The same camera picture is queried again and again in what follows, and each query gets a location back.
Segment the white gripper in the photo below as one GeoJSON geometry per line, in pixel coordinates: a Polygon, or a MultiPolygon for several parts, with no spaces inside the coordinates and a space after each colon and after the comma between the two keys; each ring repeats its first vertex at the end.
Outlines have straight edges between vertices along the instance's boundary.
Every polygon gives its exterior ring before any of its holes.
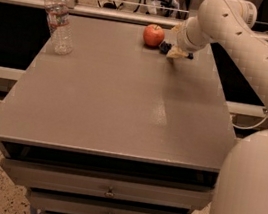
{"type": "Polygon", "coordinates": [[[196,16],[189,17],[184,22],[172,27],[171,31],[177,33],[177,45],[173,45],[167,53],[167,58],[187,58],[188,53],[202,50],[207,44],[214,43],[212,37],[208,36],[200,27],[196,16]]]}

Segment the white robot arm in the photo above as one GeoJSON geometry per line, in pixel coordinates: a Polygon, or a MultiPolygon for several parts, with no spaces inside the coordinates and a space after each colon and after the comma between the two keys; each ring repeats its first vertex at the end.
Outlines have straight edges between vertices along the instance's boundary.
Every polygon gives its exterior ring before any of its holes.
{"type": "MultiPolygon", "coordinates": [[[[253,32],[257,9],[246,0],[204,0],[178,24],[176,45],[194,53],[218,43],[260,103],[230,103],[229,113],[268,120],[268,41],[253,32]]],[[[209,214],[268,214],[268,129],[239,139],[223,162],[209,214]]]]}

